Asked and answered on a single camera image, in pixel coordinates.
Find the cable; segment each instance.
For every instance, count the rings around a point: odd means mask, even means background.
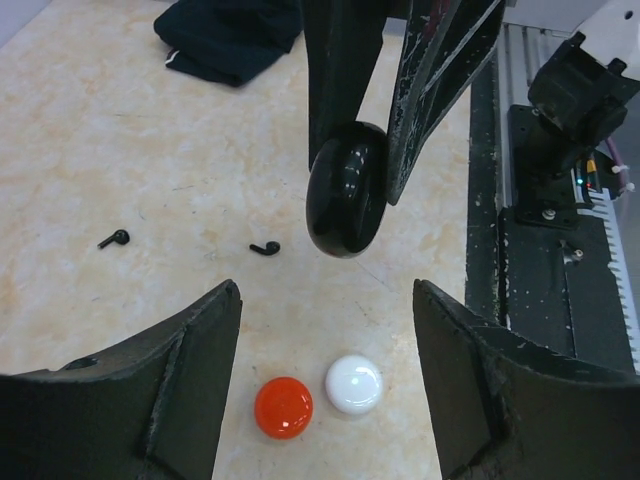
[[[629,195],[625,195],[627,192],[633,192],[635,190],[635,185],[631,183],[631,175],[629,175],[629,167],[624,164],[622,161],[622,157],[620,156],[620,152],[618,151],[618,147],[616,143],[613,141],[613,137],[607,138],[604,143],[607,145],[609,149],[609,153],[611,154],[611,159],[613,163],[619,168],[620,175],[620,187],[622,194],[620,195],[622,198],[622,209],[620,211],[620,226],[624,225],[627,220],[627,212],[629,211]]]

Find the black plastic part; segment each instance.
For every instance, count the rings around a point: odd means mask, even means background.
[[[564,41],[536,74],[529,100],[567,142],[593,149],[624,121],[624,105],[640,91],[640,82],[623,77],[626,65],[614,59],[605,67],[584,52],[577,32]],[[573,167],[556,158],[555,171]]]
[[[491,57],[504,0],[411,2],[389,116],[387,201],[395,205],[418,155]]]
[[[382,48],[389,0],[302,0],[309,63],[309,170],[331,132],[358,116]]]
[[[515,171],[513,199],[516,205],[516,220],[527,225],[574,229],[579,219],[571,176],[565,174],[552,178],[532,168],[532,164],[540,155],[544,155],[543,158],[554,158],[555,152],[551,149],[543,154],[536,149],[535,146],[544,141],[539,140],[536,135],[536,132],[541,131],[538,120],[531,107],[512,105],[509,109],[511,161]],[[543,216],[547,209],[555,212],[553,219]]]
[[[501,212],[502,319],[558,353],[633,372],[633,360],[603,221],[583,216],[575,231],[520,225]],[[566,263],[561,245],[580,249]]]
[[[129,232],[126,230],[116,230],[113,235],[98,244],[98,248],[102,250],[107,245],[115,242],[118,245],[126,245],[131,240]]]
[[[267,242],[265,248],[262,248],[252,243],[251,245],[249,245],[249,248],[256,253],[259,253],[260,255],[271,257],[280,251],[280,244],[278,242]]]
[[[2,477],[210,480],[241,305],[227,281],[59,371],[0,375]]]
[[[486,318],[498,318],[498,214],[496,212],[499,142],[494,106],[497,69],[487,63],[471,89],[469,186],[467,197],[467,275],[465,305]]]
[[[429,282],[413,301],[443,478],[640,478],[640,377],[538,346]]]
[[[391,0],[389,17],[406,20],[409,17],[409,4],[411,0]]]
[[[378,127],[353,122],[320,149],[307,191],[307,228],[315,245],[339,258],[362,253],[384,210],[387,138]]]

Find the beige tile floor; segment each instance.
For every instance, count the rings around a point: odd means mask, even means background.
[[[427,278],[463,294],[469,99],[428,141],[400,204],[355,260],[305,226],[304,41],[242,90],[169,71],[149,0],[54,0],[0,49],[0,371],[56,369],[181,310],[226,278],[244,312],[214,478],[438,479],[412,325]],[[401,39],[386,38],[361,118],[385,126]],[[98,251],[117,228],[132,241]],[[263,258],[250,242],[278,240]],[[323,392],[331,362],[370,357],[379,407]],[[293,441],[257,430],[278,375],[316,410]]]

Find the screw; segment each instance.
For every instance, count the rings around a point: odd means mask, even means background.
[[[270,257],[280,251],[280,244],[278,242],[267,242],[267,248],[262,248],[252,243],[249,248],[260,255]]]
[[[100,242],[98,244],[98,248],[102,250],[104,247],[109,245],[112,242],[116,242],[118,245],[126,245],[131,240],[129,233],[126,230],[116,230],[113,235],[111,235],[106,240]]]
[[[542,218],[551,221],[556,218],[556,211],[551,208],[547,208],[542,212]]]

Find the white ball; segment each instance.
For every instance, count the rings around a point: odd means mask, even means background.
[[[382,397],[382,385],[378,367],[360,355],[336,360],[325,379],[329,400],[349,415],[361,415],[375,407]]]

